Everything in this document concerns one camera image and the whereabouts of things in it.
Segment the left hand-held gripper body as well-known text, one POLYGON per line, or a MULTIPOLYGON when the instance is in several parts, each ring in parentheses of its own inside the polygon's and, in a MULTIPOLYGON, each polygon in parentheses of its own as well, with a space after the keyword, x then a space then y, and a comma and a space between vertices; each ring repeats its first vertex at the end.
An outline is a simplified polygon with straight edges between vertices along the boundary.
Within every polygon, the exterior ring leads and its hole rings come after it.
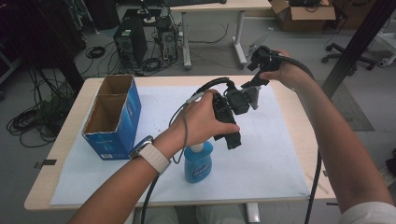
POLYGON ((250 108, 256 110, 259 107, 260 89, 260 86, 253 86, 242 90, 227 90, 224 95, 216 93, 212 101, 216 120, 235 124, 234 115, 245 114, 250 108))

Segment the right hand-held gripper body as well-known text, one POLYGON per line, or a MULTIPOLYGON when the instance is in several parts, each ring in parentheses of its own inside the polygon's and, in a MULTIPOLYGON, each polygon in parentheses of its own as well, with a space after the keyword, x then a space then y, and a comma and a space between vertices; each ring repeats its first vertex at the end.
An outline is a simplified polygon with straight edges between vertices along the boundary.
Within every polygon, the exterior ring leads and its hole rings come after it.
POLYGON ((260 46, 250 57, 250 62, 251 59, 260 62, 259 67, 257 68, 259 69, 259 71, 253 79, 243 84, 242 88, 246 89, 249 87, 261 85, 266 86, 269 81, 267 79, 261 79, 260 74, 264 72, 273 72, 278 70, 281 65, 281 61, 277 58, 278 56, 279 53, 277 51, 270 50, 265 46, 260 46))

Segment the person's right hand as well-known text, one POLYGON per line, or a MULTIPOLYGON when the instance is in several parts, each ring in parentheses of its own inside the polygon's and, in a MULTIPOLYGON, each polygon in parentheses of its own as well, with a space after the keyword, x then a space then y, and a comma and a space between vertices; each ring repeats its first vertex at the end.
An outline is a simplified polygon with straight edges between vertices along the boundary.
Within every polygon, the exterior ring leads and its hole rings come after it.
POLYGON ((276 71, 263 72, 260 79, 279 81, 298 93, 307 92, 316 85, 311 76, 292 63, 282 63, 276 71))

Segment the person's left hand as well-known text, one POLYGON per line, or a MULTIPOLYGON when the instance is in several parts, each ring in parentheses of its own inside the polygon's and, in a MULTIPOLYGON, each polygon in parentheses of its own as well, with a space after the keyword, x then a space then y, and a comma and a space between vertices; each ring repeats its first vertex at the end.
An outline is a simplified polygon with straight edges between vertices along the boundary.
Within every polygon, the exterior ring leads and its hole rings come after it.
POLYGON ((188 105, 170 127, 158 135, 153 145, 167 158, 172 158, 183 147, 194 146, 219 134, 237 133, 236 124, 223 123, 215 118, 213 97, 215 90, 208 90, 201 100, 188 105))

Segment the brown cardboard box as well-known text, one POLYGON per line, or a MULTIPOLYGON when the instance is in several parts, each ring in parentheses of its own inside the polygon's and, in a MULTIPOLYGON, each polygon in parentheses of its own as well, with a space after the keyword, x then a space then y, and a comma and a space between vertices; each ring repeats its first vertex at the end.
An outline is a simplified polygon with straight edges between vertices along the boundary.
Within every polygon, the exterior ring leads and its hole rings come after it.
POLYGON ((269 0, 282 31, 321 31, 327 21, 335 20, 329 0, 269 0))

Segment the white table mat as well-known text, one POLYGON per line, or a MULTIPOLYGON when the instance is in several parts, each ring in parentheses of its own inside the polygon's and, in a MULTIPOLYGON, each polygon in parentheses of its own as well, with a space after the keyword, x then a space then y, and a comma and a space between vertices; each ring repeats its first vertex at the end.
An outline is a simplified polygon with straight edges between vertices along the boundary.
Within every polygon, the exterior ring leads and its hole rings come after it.
MULTIPOLYGON (((286 114, 280 109, 280 89, 275 83, 262 87, 258 108, 236 117, 239 147, 228 149, 222 139, 214 142, 208 177, 189 183, 183 163, 171 163, 152 194, 143 195, 141 200, 150 205, 181 205, 307 198, 304 172, 286 114)), ((64 163, 51 205, 83 204, 123 164, 122 160, 101 160, 79 135, 64 163)))

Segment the white desk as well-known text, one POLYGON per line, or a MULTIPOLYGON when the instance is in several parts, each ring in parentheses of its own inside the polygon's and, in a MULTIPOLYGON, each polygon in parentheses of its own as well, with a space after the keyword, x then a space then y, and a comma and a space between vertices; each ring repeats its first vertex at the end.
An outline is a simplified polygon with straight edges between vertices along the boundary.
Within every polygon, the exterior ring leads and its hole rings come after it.
POLYGON ((243 23, 245 18, 245 13, 249 10, 264 10, 270 9, 271 5, 268 0, 211 0, 210 3, 198 5, 180 5, 180 6, 168 6, 171 12, 179 12, 181 14, 182 31, 184 33, 182 40, 182 50, 183 50, 183 61, 184 67, 187 70, 191 69, 191 51, 189 47, 189 39, 187 35, 187 17, 198 17, 210 16, 212 15, 215 19, 224 20, 228 18, 232 13, 235 15, 236 32, 233 37, 233 46, 235 53, 241 66, 247 64, 246 54, 243 51, 240 41, 243 31, 243 23))

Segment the blue plastic bottle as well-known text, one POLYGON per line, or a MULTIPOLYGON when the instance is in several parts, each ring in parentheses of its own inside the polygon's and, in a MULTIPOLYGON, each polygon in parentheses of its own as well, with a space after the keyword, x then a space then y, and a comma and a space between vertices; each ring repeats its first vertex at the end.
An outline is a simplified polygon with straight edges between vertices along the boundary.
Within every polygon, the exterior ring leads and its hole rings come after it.
POLYGON ((213 146, 208 141, 185 149, 184 174, 185 179, 189 183, 200 182, 210 174, 212 169, 212 151, 213 146))

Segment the open computer tower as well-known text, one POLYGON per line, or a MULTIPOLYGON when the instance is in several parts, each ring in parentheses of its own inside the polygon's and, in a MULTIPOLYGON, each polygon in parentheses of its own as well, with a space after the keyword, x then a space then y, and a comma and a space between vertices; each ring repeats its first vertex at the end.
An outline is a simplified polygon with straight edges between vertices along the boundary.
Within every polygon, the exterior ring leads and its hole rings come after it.
POLYGON ((163 60, 170 63, 177 58, 176 29, 169 16, 159 17, 156 29, 163 60))

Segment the black metal pole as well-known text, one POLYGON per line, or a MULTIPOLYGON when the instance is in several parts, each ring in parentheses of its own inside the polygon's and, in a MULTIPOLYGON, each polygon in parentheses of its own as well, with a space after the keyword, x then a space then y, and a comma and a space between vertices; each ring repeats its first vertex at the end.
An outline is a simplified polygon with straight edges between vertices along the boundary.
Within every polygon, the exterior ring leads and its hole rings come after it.
POLYGON ((369 47, 395 9, 396 0, 376 0, 321 86, 329 99, 332 99, 338 87, 351 71, 352 65, 369 47))

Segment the white table leg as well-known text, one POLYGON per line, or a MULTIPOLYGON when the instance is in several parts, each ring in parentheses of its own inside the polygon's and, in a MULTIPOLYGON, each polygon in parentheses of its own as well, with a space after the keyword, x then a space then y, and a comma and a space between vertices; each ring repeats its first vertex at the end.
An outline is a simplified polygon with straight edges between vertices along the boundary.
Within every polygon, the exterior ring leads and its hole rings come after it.
POLYGON ((260 211, 257 203, 247 203, 246 211, 248 224, 261 224, 260 211))

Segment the blue cardboard box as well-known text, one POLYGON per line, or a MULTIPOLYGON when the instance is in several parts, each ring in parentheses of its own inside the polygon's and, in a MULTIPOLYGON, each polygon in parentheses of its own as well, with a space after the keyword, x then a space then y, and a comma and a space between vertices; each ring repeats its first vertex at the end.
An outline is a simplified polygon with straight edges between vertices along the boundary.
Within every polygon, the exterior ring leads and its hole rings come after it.
POLYGON ((94 97, 82 136, 102 160, 129 160, 140 112, 134 77, 107 76, 94 97))

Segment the black computer tower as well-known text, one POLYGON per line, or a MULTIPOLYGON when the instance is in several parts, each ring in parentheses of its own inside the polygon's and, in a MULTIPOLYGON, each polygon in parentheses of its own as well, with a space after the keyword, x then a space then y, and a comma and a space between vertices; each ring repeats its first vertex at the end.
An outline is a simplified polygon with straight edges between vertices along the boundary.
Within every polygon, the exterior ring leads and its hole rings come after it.
POLYGON ((138 17, 123 19, 113 39, 122 65, 130 69, 141 68, 148 50, 142 20, 138 17))

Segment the white sleeve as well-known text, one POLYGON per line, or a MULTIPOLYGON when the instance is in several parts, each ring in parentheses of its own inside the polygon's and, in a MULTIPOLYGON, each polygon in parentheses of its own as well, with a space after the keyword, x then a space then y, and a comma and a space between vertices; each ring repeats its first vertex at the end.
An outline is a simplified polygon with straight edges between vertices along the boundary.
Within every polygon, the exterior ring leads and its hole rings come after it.
POLYGON ((347 209, 337 224, 396 224, 396 207, 382 202, 359 203, 347 209))

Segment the dark curtain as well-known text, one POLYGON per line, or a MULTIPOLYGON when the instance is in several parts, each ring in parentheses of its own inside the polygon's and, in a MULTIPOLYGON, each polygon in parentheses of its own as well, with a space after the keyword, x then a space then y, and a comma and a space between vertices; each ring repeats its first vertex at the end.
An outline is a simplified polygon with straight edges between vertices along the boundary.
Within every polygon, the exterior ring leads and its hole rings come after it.
POLYGON ((0 29, 35 69, 59 68, 72 90, 81 90, 75 57, 86 44, 64 0, 0 0, 0 29))

